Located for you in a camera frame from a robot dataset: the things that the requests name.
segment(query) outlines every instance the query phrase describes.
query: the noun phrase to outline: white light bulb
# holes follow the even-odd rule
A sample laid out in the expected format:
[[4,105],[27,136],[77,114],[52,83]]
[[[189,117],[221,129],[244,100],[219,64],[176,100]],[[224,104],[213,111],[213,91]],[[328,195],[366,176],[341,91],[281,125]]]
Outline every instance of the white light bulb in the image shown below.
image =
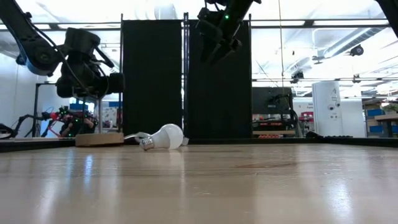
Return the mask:
[[184,135],[180,127],[175,124],[166,124],[155,134],[144,138],[140,147],[147,151],[149,149],[176,149],[181,146]]

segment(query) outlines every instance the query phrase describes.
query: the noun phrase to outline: camera stand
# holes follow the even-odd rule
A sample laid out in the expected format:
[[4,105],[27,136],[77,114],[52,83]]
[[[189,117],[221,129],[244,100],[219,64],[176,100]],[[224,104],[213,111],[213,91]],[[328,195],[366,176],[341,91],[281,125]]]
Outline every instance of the camera stand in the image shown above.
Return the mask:
[[102,128],[102,100],[98,100],[99,133],[78,134],[75,138],[76,147],[98,147],[119,145],[124,143],[123,133],[103,133]]

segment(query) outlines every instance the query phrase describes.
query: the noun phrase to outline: bulb screw base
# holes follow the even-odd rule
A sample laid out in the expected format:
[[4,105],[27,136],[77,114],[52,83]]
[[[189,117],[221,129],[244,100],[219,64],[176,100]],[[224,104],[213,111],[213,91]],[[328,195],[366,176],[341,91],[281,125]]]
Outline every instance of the bulb screw base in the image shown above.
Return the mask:
[[152,139],[152,137],[143,138],[139,143],[139,147],[141,147],[141,149],[143,149],[144,151],[153,149],[155,148],[154,140]]

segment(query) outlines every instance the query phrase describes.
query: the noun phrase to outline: computer monitor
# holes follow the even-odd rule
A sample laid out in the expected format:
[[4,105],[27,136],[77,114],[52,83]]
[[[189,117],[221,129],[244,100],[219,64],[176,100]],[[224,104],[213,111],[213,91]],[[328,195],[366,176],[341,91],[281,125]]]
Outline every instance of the computer monitor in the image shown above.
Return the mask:
[[292,89],[282,87],[253,87],[253,114],[290,114],[293,105]]

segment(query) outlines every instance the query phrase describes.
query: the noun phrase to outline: desk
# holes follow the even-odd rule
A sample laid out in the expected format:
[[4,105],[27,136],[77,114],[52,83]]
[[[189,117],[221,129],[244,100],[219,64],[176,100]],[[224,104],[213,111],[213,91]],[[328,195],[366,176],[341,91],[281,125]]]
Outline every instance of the desk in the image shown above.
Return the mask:
[[329,144],[7,152],[0,217],[4,224],[396,223],[397,153]]
[[398,114],[387,114],[387,115],[380,115],[380,116],[375,116],[374,119],[376,121],[381,121],[383,125],[383,137],[387,138],[392,138],[393,133],[392,133],[392,122],[398,121]]

